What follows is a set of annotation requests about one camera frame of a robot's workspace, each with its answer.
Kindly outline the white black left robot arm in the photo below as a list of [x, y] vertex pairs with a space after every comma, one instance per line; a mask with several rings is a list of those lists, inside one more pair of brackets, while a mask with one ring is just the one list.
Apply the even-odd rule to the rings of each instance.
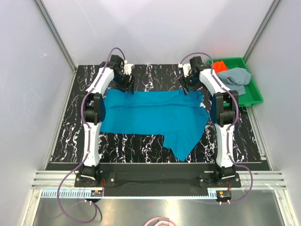
[[97, 186], [104, 181], [98, 154], [100, 128], [106, 116], [104, 94], [112, 81], [116, 83], [117, 90], [134, 94], [133, 67], [122, 57], [111, 55], [100, 64], [99, 73], [83, 94], [80, 114], [84, 127], [84, 156], [78, 167], [76, 182]]

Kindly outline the blue t shirt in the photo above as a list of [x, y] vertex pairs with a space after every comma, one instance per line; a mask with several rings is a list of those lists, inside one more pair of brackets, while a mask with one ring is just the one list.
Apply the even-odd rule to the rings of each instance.
[[106, 116], [100, 132], [162, 135], [163, 146], [185, 161], [200, 141], [209, 120], [200, 91], [136, 91], [133, 95], [109, 89]]

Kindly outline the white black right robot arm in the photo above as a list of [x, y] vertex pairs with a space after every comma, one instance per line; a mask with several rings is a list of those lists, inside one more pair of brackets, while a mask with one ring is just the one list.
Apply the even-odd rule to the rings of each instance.
[[238, 121], [238, 92], [231, 91], [218, 78], [213, 65], [204, 64], [195, 56], [189, 63], [180, 62], [183, 70], [180, 84], [187, 95], [205, 85], [212, 96], [210, 118], [217, 133], [217, 154], [215, 169], [208, 176], [208, 184], [230, 187], [234, 184], [236, 167], [233, 159], [233, 133]]

